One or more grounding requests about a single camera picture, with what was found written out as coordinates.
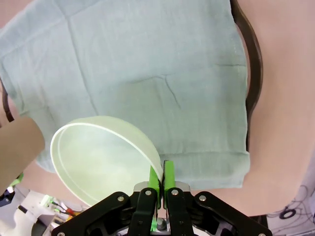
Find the screw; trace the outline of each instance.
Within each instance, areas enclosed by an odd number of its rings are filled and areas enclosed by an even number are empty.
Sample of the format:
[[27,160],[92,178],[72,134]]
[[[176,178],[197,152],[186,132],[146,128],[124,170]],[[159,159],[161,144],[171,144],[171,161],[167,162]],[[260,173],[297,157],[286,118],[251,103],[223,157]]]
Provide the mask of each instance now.
[[178,194],[178,191],[176,189],[173,189],[171,192],[174,196],[176,196]]
[[117,198],[117,200],[120,201],[120,202],[122,202],[122,201],[124,200],[124,197],[123,197],[123,196],[120,196],[120,197]]
[[199,200],[202,201],[202,202],[204,202],[206,199],[207,199],[206,196],[203,196],[203,195],[201,195],[201,196],[199,197]]

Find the cloth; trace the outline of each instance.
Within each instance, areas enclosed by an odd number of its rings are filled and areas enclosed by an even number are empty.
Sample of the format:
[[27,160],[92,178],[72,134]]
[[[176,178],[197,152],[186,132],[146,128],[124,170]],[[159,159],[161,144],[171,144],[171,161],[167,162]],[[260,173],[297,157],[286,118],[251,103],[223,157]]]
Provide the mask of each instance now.
[[46,170],[58,128],[108,115],[140,128],[192,189],[241,187],[247,68],[229,0],[37,0],[0,49],[9,96],[45,137]]

